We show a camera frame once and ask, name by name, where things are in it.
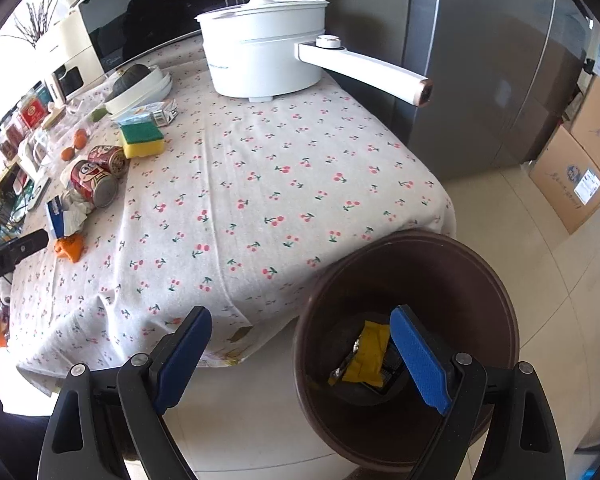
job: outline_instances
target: red can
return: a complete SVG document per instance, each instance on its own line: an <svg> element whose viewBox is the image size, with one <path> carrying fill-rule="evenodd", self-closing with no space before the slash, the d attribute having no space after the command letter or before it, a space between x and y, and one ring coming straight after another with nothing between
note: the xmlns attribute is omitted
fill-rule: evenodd
<svg viewBox="0 0 600 480"><path fill-rule="evenodd" d="M87 160L109 171L116 178L123 176L129 166L129 159L121 146L94 146Z"/></svg>
<svg viewBox="0 0 600 480"><path fill-rule="evenodd" d="M71 170L71 183L96 207L106 207L118 192L118 181L97 164L79 160Z"/></svg>

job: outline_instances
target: orange toy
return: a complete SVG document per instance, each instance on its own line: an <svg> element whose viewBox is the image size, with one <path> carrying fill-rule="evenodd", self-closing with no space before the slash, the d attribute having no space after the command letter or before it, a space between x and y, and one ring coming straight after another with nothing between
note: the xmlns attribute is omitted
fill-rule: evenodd
<svg viewBox="0 0 600 480"><path fill-rule="evenodd" d="M65 238L59 238L54 245L54 251L58 258L69 258L71 263L77 263L82 254L84 239L80 233L74 233Z"/></svg>

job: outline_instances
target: pot lid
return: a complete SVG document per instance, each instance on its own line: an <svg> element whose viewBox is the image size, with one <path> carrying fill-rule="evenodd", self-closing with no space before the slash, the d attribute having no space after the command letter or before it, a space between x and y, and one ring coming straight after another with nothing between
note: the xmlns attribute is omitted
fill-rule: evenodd
<svg viewBox="0 0 600 480"><path fill-rule="evenodd" d="M327 0L249 0L245 4L210 10L196 16L196 20L214 20L216 18L230 18L257 12L272 10L289 10L293 8L326 7Z"/></svg>

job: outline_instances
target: blue gripper pad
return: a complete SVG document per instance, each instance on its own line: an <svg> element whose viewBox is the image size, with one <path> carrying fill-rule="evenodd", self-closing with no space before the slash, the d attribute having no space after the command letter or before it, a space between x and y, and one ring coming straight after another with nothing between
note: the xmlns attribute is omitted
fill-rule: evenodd
<svg viewBox="0 0 600 480"><path fill-rule="evenodd" d="M154 364L160 365L157 395L154 399L154 409L158 415L163 415L167 408L172 408L179 402L211 338L212 323L209 311L201 308L197 315L192 311L189 316L195 316L192 323L188 327L180 326L178 331L171 335L179 339L175 348L165 356L164 361L154 361Z"/></svg>
<svg viewBox="0 0 600 480"><path fill-rule="evenodd" d="M446 415L451 398L446 389L445 371L407 313L399 306L391 312L389 330L422 399L436 408L440 415Z"/></svg>

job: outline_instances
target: pot handle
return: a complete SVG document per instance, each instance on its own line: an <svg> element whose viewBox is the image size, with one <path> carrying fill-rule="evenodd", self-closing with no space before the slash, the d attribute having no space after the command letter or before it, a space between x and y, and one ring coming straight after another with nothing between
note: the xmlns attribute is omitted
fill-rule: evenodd
<svg viewBox="0 0 600 480"><path fill-rule="evenodd" d="M296 59L321 66L375 86L416 107L429 102L433 82L400 66L350 52L336 36L321 36L316 43L296 43Z"/></svg>

